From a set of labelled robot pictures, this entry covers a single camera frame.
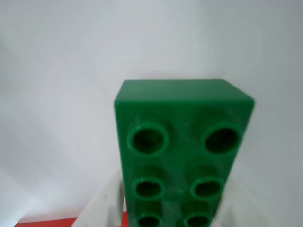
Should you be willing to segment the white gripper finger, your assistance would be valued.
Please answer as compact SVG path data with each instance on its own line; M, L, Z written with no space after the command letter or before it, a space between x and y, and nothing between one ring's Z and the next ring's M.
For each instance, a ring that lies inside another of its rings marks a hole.
M212 221L213 227L236 227L236 215L234 207L236 205L236 195L238 193L238 185L234 178L228 178L221 197L217 212Z
M97 192L73 223L74 227L118 227L122 224L124 207L122 171L115 173Z

